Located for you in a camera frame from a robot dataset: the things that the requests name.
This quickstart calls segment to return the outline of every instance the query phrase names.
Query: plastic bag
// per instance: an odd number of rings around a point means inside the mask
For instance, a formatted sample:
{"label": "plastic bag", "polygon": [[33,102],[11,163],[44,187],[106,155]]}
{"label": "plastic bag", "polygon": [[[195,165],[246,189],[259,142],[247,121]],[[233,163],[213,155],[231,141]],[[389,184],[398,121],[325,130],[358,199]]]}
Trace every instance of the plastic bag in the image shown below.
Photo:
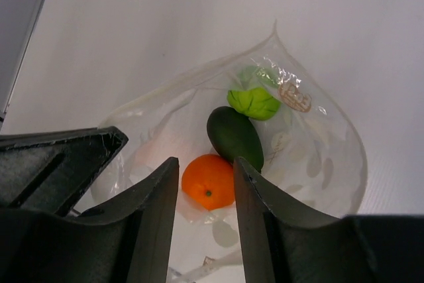
{"label": "plastic bag", "polygon": [[[129,143],[92,185],[94,200],[100,203],[139,182],[169,156],[179,158],[181,175],[194,158],[214,152],[206,132],[208,116],[228,105],[230,89],[256,87],[282,102],[271,119],[252,120],[264,151],[262,175],[319,211],[336,217],[355,213],[367,174],[360,138],[336,103],[288,54],[276,27],[254,48],[188,71],[110,114],[101,126],[117,126]],[[239,244],[235,205],[206,211],[180,192],[168,281],[193,282],[201,273],[207,277],[202,282],[244,282]],[[223,267],[226,260],[232,266]],[[185,279],[189,271],[198,277]]]}

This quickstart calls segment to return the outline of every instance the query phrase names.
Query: clear plastic bag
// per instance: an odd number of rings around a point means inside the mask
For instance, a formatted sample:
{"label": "clear plastic bag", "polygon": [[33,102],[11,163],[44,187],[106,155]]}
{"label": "clear plastic bag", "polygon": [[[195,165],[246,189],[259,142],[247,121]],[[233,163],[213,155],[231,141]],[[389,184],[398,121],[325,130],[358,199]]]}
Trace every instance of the clear plastic bag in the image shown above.
{"label": "clear plastic bag", "polygon": [[[102,127],[117,126],[129,143],[91,187],[97,203],[145,178],[170,156],[180,175],[198,156],[214,152],[206,122],[228,105],[230,89],[263,87],[282,102],[267,121],[252,120],[264,151],[262,175],[296,199],[330,215],[355,213],[366,185],[366,157],[358,134],[336,103],[308,76],[278,38],[188,71],[114,111]],[[178,196],[169,282],[202,266],[202,282],[244,282],[235,205],[207,211]],[[232,266],[215,261],[224,258]]]}

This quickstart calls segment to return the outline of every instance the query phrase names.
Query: orange fruit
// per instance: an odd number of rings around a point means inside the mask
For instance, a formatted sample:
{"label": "orange fruit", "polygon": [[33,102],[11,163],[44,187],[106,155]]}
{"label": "orange fruit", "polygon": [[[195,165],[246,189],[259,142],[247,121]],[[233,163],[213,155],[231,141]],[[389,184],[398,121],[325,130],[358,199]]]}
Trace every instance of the orange fruit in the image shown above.
{"label": "orange fruit", "polygon": [[233,167],[218,155],[197,157],[183,173],[182,190],[208,210],[230,205],[235,201]]}

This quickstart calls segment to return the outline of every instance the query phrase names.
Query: brown printed logo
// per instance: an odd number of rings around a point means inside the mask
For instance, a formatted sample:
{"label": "brown printed logo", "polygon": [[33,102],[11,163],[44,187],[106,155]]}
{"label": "brown printed logo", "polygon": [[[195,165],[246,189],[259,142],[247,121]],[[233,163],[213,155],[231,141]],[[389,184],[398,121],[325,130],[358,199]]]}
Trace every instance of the brown printed logo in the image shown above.
{"label": "brown printed logo", "polygon": [[309,94],[302,94],[291,82],[286,82],[278,88],[278,95],[281,100],[296,111],[307,113],[311,110],[312,99]]}

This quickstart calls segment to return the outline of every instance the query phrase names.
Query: avocado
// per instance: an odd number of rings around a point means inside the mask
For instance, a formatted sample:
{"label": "avocado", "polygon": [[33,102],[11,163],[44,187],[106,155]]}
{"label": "avocado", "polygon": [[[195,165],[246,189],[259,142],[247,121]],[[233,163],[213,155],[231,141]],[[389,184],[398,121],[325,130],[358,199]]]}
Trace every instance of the avocado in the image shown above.
{"label": "avocado", "polygon": [[221,157],[231,164],[236,157],[243,157],[261,171],[264,152],[258,133],[246,115],[232,107],[221,106],[212,111],[206,126],[207,136]]}

